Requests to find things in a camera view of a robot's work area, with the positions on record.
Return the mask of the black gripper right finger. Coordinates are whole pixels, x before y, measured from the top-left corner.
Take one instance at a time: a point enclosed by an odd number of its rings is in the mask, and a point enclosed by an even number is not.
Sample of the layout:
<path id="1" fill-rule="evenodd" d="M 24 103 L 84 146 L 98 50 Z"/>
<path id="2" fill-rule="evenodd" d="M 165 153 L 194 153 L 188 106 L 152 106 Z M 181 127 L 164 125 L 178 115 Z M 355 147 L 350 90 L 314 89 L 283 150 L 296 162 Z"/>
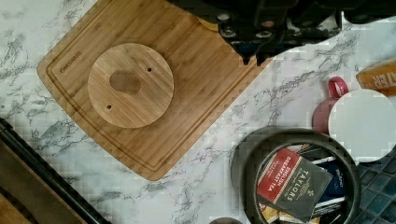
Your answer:
<path id="1" fill-rule="evenodd" d="M 318 24 L 305 22 L 304 27 L 295 26 L 292 20 L 287 18 L 283 36 L 280 38 L 274 37 L 270 42 L 263 45 L 256 54 L 257 65 L 261 65 L 266 59 L 275 57 L 289 49 L 328 40 L 341 31 L 342 14 L 340 12 L 334 12 Z"/>

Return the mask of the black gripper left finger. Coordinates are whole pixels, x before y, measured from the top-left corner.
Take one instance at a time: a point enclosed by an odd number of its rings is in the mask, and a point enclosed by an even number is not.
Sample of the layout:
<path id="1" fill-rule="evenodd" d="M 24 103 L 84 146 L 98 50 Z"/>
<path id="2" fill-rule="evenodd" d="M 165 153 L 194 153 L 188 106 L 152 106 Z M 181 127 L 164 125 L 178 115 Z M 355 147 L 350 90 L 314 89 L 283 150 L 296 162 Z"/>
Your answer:
<path id="1" fill-rule="evenodd" d="M 220 13 L 218 30 L 223 40 L 242 58 L 243 64 L 247 65 L 259 46 L 253 41 L 254 27 L 231 13 Z"/>

